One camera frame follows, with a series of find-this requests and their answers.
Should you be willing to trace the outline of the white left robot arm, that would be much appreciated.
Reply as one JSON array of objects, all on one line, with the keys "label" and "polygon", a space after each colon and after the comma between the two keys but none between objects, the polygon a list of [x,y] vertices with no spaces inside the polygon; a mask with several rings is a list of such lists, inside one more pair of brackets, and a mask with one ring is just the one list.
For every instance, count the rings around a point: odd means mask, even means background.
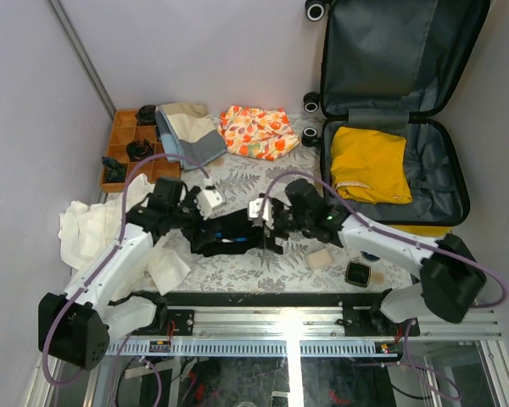
[{"label": "white left robot arm", "polygon": [[89,371],[110,342],[145,329],[160,334],[168,326],[165,303],[120,287],[143,268],[149,251],[172,229],[197,225],[200,187],[160,178],[154,190],[124,215],[117,237],[61,294],[47,293],[38,305],[38,348]]}]

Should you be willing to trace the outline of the black graphic t-shirt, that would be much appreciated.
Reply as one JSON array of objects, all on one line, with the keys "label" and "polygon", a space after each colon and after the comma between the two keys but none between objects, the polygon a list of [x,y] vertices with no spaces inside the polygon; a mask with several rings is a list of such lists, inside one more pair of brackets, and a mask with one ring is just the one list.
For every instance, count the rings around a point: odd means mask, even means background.
[{"label": "black graphic t-shirt", "polygon": [[262,226],[255,226],[248,218],[246,209],[197,221],[181,231],[190,243],[191,252],[204,257],[245,254],[253,248],[267,248],[282,254],[283,248],[277,244],[277,239],[289,238],[285,231],[266,231]]}]

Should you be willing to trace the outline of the yellow garment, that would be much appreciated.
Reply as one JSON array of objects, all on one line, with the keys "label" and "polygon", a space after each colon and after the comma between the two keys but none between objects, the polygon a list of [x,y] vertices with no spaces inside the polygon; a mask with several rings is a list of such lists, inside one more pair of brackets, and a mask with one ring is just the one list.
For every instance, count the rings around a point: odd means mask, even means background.
[{"label": "yellow garment", "polygon": [[333,189],[367,204],[410,204],[404,171],[406,139],[382,131],[341,126],[330,147]]}]

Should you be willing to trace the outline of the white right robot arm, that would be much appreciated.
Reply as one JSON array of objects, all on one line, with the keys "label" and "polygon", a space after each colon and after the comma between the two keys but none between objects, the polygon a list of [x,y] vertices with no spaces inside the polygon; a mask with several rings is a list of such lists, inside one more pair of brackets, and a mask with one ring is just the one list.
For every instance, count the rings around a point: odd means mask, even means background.
[{"label": "white right robot arm", "polygon": [[413,235],[382,225],[342,204],[328,205],[315,186],[305,179],[287,184],[287,203],[272,199],[273,231],[299,231],[306,237],[350,248],[387,260],[406,270],[417,282],[389,289],[372,306],[370,324],[379,334],[389,334],[401,322],[434,315],[458,324],[472,308],[486,283],[485,274],[473,266],[473,256],[457,236],[437,239]]}]

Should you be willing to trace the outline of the orange floral fabric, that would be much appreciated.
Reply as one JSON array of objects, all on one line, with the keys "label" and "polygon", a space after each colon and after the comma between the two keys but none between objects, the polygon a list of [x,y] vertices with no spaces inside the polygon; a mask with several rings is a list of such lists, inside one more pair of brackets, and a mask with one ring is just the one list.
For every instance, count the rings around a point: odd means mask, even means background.
[{"label": "orange floral fabric", "polygon": [[300,136],[283,109],[233,105],[221,113],[217,130],[227,152],[251,159],[274,161],[300,144]]}]

